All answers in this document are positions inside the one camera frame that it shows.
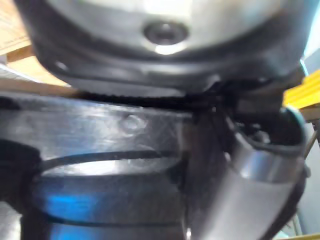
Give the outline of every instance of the wooden surface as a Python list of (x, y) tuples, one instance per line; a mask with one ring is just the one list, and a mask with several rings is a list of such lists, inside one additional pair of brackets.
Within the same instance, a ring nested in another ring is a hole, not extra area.
[(6, 56), (7, 66), (37, 81), (65, 86), (66, 83), (49, 73), (37, 60), (31, 46), (9, 52)]
[(0, 56), (30, 45), (13, 0), (0, 0)]

